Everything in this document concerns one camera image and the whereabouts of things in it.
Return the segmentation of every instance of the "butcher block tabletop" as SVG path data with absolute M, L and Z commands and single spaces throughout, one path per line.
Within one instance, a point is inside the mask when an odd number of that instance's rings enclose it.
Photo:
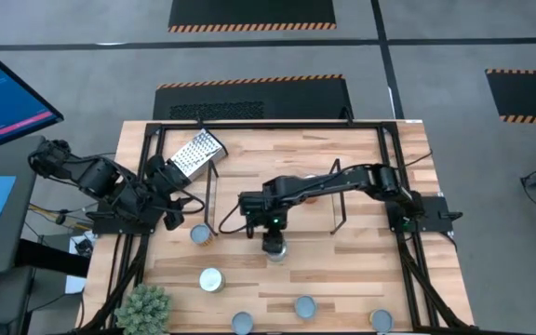
M 138 170 L 147 123 L 158 122 L 125 122 L 117 146 L 115 161 L 134 172 Z M 406 163 L 430 152 L 422 122 L 398 121 L 397 126 Z M 198 131 L 168 130 L 165 159 Z M 207 204 L 210 224 L 217 231 L 218 223 L 236 205 L 240 192 L 259 191 L 264 182 L 274 177 L 327 174 L 336 159 L 340 159 L 342 168 L 382 161 L 374 129 L 210 131 L 229 152 L 216 166 L 220 176 Z M 387 143 L 392 156 L 390 138 Z M 151 155 L 155 147 L 153 140 Z M 425 195 L 440 192 L 431 156 L 407 167 L 407 171 L 412 190 Z M 204 173 L 186 190 L 204 199 L 206 185 Z M 256 230 L 253 239 L 247 239 L 245 231 L 220 234 L 208 246 L 200 247 L 190 240 L 190 230 L 204 222 L 203 212 L 186 215 L 185 222 L 171 232 L 159 222 L 150 237 L 143 282 L 165 288 L 172 297 L 166 331 L 231 332 L 233 316 L 242 311 L 252 315 L 253 331 L 259 332 L 372 331 L 369 314 L 376 309 L 392 313 L 395 330 L 409 330 L 400 259 L 384 204 L 359 192 L 344 196 L 347 222 L 335 235 L 330 232 L 342 217 L 337 195 L 321 196 L 313 204 L 289 211 L 288 228 L 283 231 L 288 255 L 282 262 L 269 261 L 261 250 L 262 229 Z M 193 202 L 186 209 L 197 206 Z M 223 230 L 231 231 L 244 223 L 245 218 L 236 211 Z M 104 235 L 96 242 L 84 292 L 86 321 L 106 300 L 115 240 L 116 235 Z M 438 233 L 423 233 L 422 242 L 433 286 L 460 319 L 472 323 L 454 246 Z M 219 293 L 208 293 L 199 287 L 200 273 L 208 267 L 224 274 L 226 285 Z M 422 290 L 416 281 L 415 290 L 422 323 L 427 324 Z M 317 314 L 312 320 L 295 314 L 294 303 L 303 295 L 317 302 Z

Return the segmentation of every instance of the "yellow wire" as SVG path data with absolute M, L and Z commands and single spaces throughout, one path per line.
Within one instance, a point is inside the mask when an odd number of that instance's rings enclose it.
M 39 206 L 35 206 L 35 205 L 32 205 L 32 204 L 29 205 L 28 208 L 31 209 L 31 210 L 34 210 L 34 211 L 36 211 L 36 212 L 39 212 L 39 213 L 41 213 L 41 214 L 43 214 L 43 215 L 48 215 L 50 218 L 53 218 L 53 219 L 57 219 L 57 217 L 60 215 L 60 214 L 58 214 L 58 213 L 54 213 L 54 212 L 48 211 L 48 210 L 46 210 L 46 209 L 40 208 Z M 82 229 L 82 230 L 85 230 L 85 231 L 89 231 L 89 230 L 90 230 L 90 228 L 86 227 L 85 225 L 82 225 L 82 224 L 80 224 L 80 223 L 77 223 L 77 220 L 74 220 L 73 218 L 68 218 L 68 217 L 66 217 L 65 220 L 66 220 L 66 221 L 67 221 L 67 220 L 69 220 L 69 221 L 75 221 L 76 223 L 74 224 L 74 226 L 75 226 L 76 228 L 79 228 L 79 229 Z

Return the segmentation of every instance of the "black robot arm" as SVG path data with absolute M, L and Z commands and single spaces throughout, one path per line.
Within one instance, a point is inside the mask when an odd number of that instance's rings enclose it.
M 246 217 L 248 237 L 253 237 L 254 227 L 267 228 L 262 249 L 278 253 L 283 247 L 281 230 L 287 228 L 289 209 L 311 197 L 347 191 L 360 191 L 376 200 L 396 202 L 407 221 L 418 220 L 423 215 L 421 195 L 403 188 L 393 167 L 382 164 L 357 165 L 337 173 L 306 179 L 281 176 L 267 181 L 261 192 L 242 192 L 239 205 L 241 214 Z
M 144 181 L 111 159 L 72 154 L 66 141 L 43 142 L 29 155 L 28 163 L 38 175 L 73 185 L 102 204 L 105 210 L 87 213 L 95 221 L 95 233 L 97 219 L 120 220 L 120 224 L 112 222 L 124 227 L 117 229 L 118 233 L 128 233 L 129 227 L 140 227 L 137 231 L 150 233 L 163 213 L 167 214 L 166 227 L 173 230 L 183 223 L 183 206 L 191 201 L 171 200 L 170 195 L 184 187 L 186 178 L 159 155 L 146 163 L 148 178 Z

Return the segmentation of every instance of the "potted plant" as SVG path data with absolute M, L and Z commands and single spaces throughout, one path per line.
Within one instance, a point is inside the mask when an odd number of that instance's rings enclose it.
M 170 297 L 163 288 L 139 284 L 114 313 L 125 335 L 159 335 L 165 329 L 169 310 Z

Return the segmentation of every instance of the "orange striped edge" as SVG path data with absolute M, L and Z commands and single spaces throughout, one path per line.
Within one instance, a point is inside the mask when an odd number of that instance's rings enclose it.
M 342 74 L 321 74 L 321 75 L 293 75 L 285 77 L 270 78 L 250 78 L 250 79 L 231 79 L 231 80 L 212 80 L 204 82 L 173 83 L 159 85 L 156 89 L 175 88 L 175 87 L 199 87 L 199 86 L 219 86 L 219 85 L 237 85 L 237 84 L 255 84 L 255 83 L 272 83 L 274 81 L 301 81 L 301 80 L 319 80 L 319 79 L 344 79 Z
M 240 24 L 196 24 L 168 27 L 169 33 L 216 33 L 216 32 L 257 32 L 285 30 L 334 30 L 336 23 L 240 23 Z
M 536 70 L 487 69 L 486 74 L 536 74 Z
M 500 115 L 500 120 L 510 123 L 536 124 L 536 116 Z

